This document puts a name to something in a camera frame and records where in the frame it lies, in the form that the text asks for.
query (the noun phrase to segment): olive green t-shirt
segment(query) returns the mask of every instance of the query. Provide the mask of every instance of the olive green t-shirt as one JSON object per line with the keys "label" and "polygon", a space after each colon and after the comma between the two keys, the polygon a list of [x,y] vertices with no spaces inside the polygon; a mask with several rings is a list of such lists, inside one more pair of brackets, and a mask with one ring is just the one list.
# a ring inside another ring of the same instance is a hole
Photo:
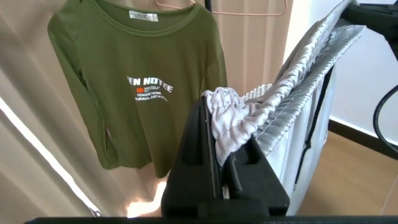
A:
{"label": "olive green t-shirt", "polygon": [[194,101],[226,86],[218,28],[200,4],[145,11],[69,0],[48,32],[105,169],[153,162],[165,176]]}

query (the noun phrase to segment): black baseboard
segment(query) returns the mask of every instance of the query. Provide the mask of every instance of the black baseboard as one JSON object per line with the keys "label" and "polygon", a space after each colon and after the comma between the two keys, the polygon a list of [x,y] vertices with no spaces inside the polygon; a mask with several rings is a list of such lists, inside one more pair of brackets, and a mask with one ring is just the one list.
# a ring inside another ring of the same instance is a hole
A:
{"label": "black baseboard", "polygon": [[380,139],[365,134],[357,129],[353,129],[339,122],[329,120],[329,131],[343,136],[346,139],[354,141],[358,144],[373,149],[381,154],[398,160],[398,153],[387,147]]}

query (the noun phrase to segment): curtain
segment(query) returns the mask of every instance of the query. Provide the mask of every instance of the curtain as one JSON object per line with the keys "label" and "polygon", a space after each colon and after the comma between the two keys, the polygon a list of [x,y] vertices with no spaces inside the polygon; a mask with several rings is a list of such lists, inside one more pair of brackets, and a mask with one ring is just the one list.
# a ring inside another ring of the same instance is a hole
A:
{"label": "curtain", "polygon": [[[47,37],[49,19],[65,1],[0,0],[0,222],[159,215],[165,179],[155,178],[151,164],[104,170],[98,162]],[[154,0],[113,1],[156,7]],[[213,1],[215,11],[277,13],[283,6],[283,1]],[[275,78],[290,11],[282,17],[216,16],[230,86],[244,93]]]}

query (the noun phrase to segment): clothes hanger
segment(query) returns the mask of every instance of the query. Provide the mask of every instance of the clothes hanger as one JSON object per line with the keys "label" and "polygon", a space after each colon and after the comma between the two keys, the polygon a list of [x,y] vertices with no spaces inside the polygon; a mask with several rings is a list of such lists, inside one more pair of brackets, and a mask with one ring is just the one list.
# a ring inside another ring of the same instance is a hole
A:
{"label": "clothes hanger", "polygon": [[[190,2],[192,2],[193,4],[196,4],[197,2],[194,0],[189,0]],[[285,9],[283,12],[281,13],[275,13],[275,14],[255,14],[255,13],[235,13],[235,12],[212,12],[213,14],[220,14],[220,15],[230,15],[230,16],[281,16],[283,14],[285,14],[285,12],[287,11],[287,0],[284,0],[285,2]],[[166,4],[161,4],[159,3],[159,0],[156,0],[156,4],[158,6],[164,6],[164,7],[170,7],[173,9],[181,9],[181,7],[176,7],[176,6],[170,6],[170,5],[166,5]]]}

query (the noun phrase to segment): wooden floor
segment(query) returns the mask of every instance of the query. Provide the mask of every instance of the wooden floor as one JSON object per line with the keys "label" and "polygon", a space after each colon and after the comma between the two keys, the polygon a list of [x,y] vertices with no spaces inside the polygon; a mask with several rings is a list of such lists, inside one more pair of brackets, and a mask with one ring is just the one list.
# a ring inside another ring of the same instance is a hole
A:
{"label": "wooden floor", "polygon": [[298,215],[398,215],[398,161],[329,133]]}

